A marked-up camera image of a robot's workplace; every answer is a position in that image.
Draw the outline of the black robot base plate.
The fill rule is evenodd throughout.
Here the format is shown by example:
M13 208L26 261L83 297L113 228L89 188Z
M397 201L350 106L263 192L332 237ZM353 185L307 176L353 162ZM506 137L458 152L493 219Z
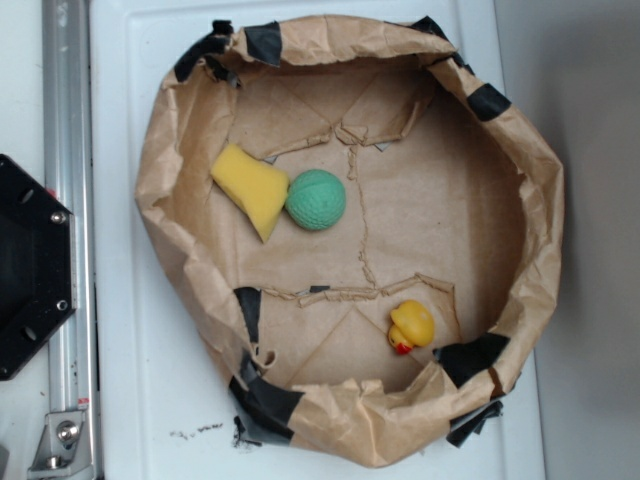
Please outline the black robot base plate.
M1 379L9 381L75 311L73 214L1 156Z

